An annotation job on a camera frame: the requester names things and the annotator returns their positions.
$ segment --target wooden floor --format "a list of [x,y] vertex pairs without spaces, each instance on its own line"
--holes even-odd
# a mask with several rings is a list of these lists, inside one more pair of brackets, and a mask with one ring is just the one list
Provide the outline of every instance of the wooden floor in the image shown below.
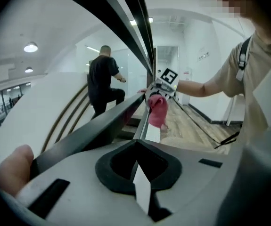
[[[184,105],[183,108],[203,130],[218,142],[221,142],[235,134],[237,131],[240,131],[239,125],[213,125],[207,122],[189,106]],[[166,123],[169,130],[167,132],[161,132],[161,139],[166,137],[179,137],[185,139],[185,141],[200,143],[207,146],[215,147],[218,145],[211,140],[172,100],[169,100],[169,111],[166,117]]]

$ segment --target man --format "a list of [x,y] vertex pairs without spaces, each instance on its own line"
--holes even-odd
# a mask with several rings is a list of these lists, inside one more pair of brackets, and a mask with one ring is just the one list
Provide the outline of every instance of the man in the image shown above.
[[[244,94],[246,112],[241,132],[237,141],[248,143],[268,127],[265,116],[256,101],[253,91],[271,69],[271,22],[261,11],[254,0],[222,0],[228,4],[230,11],[252,21],[255,33],[252,35],[249,47],[248,62],[241,80],[236,78],[239,71],[238,51],[241,44],[237,45],[230,53],[226,62],[218,73],[206,83],[194,81],[179,81],[177,91],[194,97],[207,97],[224,92],[229,97]],[[162,143],[184,147],[185,142],[174,138],[165,138]],[[190,146],[189,149],[204,150]]]
[[110,88],[111,76],[120,82],[126,82],[118,70],[115,59],[111,57],[111,48],[104,45],[100,49],[99,56],[89,67],[88,95],[95,111],[92,118],[104,113],[108,102],[116,100],[116,104],[119,104],[124,101],[125,92],[122,89]]

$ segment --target black t-shirt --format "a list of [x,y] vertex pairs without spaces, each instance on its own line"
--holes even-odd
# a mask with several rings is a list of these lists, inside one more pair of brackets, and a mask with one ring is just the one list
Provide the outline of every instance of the black t-shirt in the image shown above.
[[112,57],[100,55],[89,66],[89,96],[107,93],[110,89],[111,76],[119,73],[116,61]]

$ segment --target backpack strap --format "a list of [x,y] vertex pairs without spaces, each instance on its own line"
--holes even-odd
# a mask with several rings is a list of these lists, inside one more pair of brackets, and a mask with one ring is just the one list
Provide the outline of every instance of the backpack strap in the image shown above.
[[250,47],[251,42],[252,42],[252,37],[245,40],[238,51],[239,70],[238,70],[236,79],[238,79],[239,81],[242,81],[243,76],[244,76],[244,69],[248,61],[249,47]]

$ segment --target handrail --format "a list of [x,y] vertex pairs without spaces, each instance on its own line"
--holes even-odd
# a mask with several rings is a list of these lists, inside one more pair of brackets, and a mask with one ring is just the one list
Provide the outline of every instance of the handrail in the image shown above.
[[33,160],[30,178],[38,176],[70,155],[111,143],[143,100],[144,93],[138,93],[60,140]]
[[53,126],[51,127],[45,142],[43,144],[43,147],[41,149],[41,153],[43,153],[49,143],[49,140],[52,136],[52,134],[54,133],[57,125],[59,124],[60,120],[62,119],[62,117],[64,116],[65,112],[68,110],[68,108],[72,105],[72,103],[76,100],[76,98],[87,88],[88,84],[85,84],[76,94],[75,96],[68,102],[68,104],[65,106],[65,108],[62,110],[62,112],[60,113],[60,115],[57,117],[55,123],[53,124]]
[[61,137],[62,137],[62,135],[63,135],[66,127],[68,126],[70,120],[72,119],[72,117],[74,116],[74,114],[76,113],[76,111],[79,109],[79,107],[81,106],[81,104],[84,102],[84,100],[87,97],[88,97],[88,92],[84,95],[84,97],[80,100],[80,102],[77,104],[77,106],[74,108],[74,110],[70,113],[70,115],[67,118],[67,120],[65,121],[65,123],[64,123],[64,125],[63,125],[63,127],[62,127],[62,129],[61,129],[61,131],[60,131],[60,133],[59,133],[59,135],[58,135],[55,143],[57,143],[61,139]]
[[78,115],[77,119],[75,120],[74,124],[72,125],[72,127],[70,128],[68,134],[72,133],[75,126],[78,124],[80,118],[82,117],[82,115],[84,114],[84,112],[86,111],[86,109],[88,108],[88,106],[90,105],[90,101],[87,102],[87,104],[85,105],[85,107],[81,110],[80,114]]

